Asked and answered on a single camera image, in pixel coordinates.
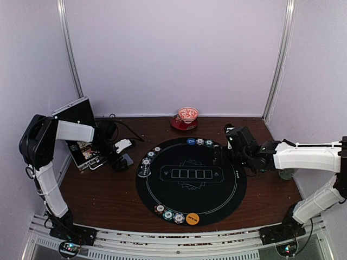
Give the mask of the grey dealer button disc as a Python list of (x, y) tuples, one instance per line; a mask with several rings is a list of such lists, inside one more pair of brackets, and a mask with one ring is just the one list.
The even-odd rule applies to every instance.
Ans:
[(137, 169), (137, 176), (140, 178), (146, 178), (151, 175), (151, 170), (147, 166), (140, 166)]

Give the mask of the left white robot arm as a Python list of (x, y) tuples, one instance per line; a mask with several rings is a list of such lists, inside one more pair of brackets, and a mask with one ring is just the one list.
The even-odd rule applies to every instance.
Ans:
[(133, 146), (130, 139), (110, 142), (102, 129), (81, 123), (59, 120), (36, 114), (25, 130), (19, 150), (24, 162), (31, 169), (31, 178), (38, 184), (39, 195), (57, 224), (57, 232), (67, 241), (78, 236), (78, 228), (71, 223), (72, 214), (64, 201), (53, 170), (53, 157), (57, 140), (79, 141), (92, 144), (96, 151), (107, 159), (115, 169), (127, 167), (121, 153)]

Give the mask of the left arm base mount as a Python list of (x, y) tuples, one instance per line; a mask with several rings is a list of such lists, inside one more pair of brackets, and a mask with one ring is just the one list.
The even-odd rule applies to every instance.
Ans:
[(58, 246), (58, 253), (65, 259), (76, 257), (82, 246), (93, 246), (97, 230), (90, 227), (73, 226), (73, 231), (63, 227), (52, 227), (50, 236), (62, 240)]

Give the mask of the orange big blind button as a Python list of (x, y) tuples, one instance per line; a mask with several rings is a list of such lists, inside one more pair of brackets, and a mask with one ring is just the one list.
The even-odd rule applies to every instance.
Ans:
[(185, 220), (189, 225), (197, 225), (200, 221), (200, 217), (196, 213), (188, 213)]

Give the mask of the blue small blind button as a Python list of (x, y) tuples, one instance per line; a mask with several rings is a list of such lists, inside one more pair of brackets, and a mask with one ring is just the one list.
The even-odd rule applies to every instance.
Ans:
[(196, 145), (196, 139), (195, 138), (188, 138), (187, 144), (188, 145)]

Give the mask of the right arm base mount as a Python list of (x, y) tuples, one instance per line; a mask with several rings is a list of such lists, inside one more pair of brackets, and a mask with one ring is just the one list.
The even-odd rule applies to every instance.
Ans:
[(282, 257), (294, 257), (299, 252), (298, 237), (306, 234), (303, 227), (285, 230), (281, 224), (263, 227), (259, 230), (263, 245), (275, 244), (277, 253)]

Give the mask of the green chips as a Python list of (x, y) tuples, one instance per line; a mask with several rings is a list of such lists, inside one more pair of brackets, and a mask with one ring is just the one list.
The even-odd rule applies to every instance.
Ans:
[(156, 155), (156, 153), (155, 153), (154, 151), (149, 151), (149, 152), (147, 153), (147, 157), (148, 157), (148, 158), (153, 158), (155, 155)]
[(174, 217), (174, 213), (170, 210), (165, 210), (162, 214), (162, 217), (167, 220), (167, 221), (170, 221), (173, 219)]
[(212, 140), (206, 140), (204, 144), (208, 147), (212, 147), (214, 142)]

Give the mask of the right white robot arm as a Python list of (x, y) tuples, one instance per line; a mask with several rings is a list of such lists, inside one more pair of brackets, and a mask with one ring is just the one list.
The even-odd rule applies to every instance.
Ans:
[(224, 127), (227, 145), (214, 145), (214, 165), (231, 163), (252, 172), (309, 169), (334, 173), (314, 194), (293, 204), (278, 227), (278, 235), (291, 238), (309, 219), (346, 201), (346, 137), (323, 144), (300, 144), (286, 139), (259, 145), (248, 127)]

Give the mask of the orange black chips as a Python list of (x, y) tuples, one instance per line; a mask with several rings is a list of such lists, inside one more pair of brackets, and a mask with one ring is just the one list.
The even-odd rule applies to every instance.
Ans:
[(158, 204), (154, 207), (155, 213), (163, 214), (165, 212), (165, 206), (162, 204)]
[(161, 151), (161, 148), (160, 148), (159, 146), (157, 146), (157, 147), (155, 147), (153, 150), (154, 150), (156, 153), (158, 153), (158, 152)]

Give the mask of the grey playing card deck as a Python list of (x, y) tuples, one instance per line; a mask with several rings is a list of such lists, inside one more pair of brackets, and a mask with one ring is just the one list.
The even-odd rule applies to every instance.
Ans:
[(133, 164), (132, 158), (127, 154), (123, 154), (123, 158), (126, 160), (127, 166), (131, 166)]

